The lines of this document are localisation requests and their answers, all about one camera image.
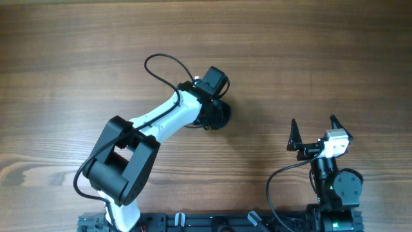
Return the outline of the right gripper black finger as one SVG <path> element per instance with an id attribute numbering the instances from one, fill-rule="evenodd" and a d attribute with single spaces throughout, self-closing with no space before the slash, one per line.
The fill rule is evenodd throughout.
<path id="1" fill-rule="evenodd" d="M 286 149 L 288 151 L 297 151 L 303 148 L 303 142 L 300 136 L 299 128 L 295 119 L 291 121 L 290 136 Z"/>
<path id="2" fill-rule="evenodd" d="M 349 133 L 349 131 L 339 122 L 339 120 L 337 119 L 337 117 L 332 114 L 330 116 L 330 120 L 331 120 L 331 125 L 333 129 L 343 129 L 346 134 L 348 135 L 348 140 L 353 140 L 353 136 Z"/>

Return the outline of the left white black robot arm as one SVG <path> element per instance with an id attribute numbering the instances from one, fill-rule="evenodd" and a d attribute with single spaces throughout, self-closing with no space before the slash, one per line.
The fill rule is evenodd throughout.
<path id="1" fill-rule="evenodd" d="M 189 124 L 206 130 L 224 127 L 231 107 L 221 98 L 229 86 L 229 78 L 211 66 L 203 78 L 174 87 L 173 95 L 149 113 L 128 121 L 115 116 L 107 122 L 80 170 L 105 203 L 96 230 L 135 228 L 141 217 L 137 197 L 161 144 Z"/>

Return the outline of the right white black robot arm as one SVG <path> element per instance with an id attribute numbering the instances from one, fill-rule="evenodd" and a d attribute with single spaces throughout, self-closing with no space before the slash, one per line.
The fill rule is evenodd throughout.
<path id="1" fill-rule="evenodd" d="M 363 176 L 354 169 L 337 167 L 336 159 L 348 152 L 353 136 L 330 116 L 332 128 L 315 143 L 302 141 L 295 119 L 292 119 L 286 149 L 297 152 L 298 161 L 311 165 L 311 184 L 318 203 L 306 207 L 306 231 L 364 231 L 362 214 L 355 209 L 360 205 Z"/>

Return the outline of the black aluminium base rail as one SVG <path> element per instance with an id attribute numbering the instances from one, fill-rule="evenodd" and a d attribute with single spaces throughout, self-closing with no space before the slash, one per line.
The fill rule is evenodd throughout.
<path id="1" fill-rule="evenodd" d="M 269 214 L 185 214 L 144 213 L 131 228 L 135 232 L 173 231 L 336 231 L 364 232 L 360 211 L 324 212 L 315 210 L 280 212 L 278 217 Z"/>

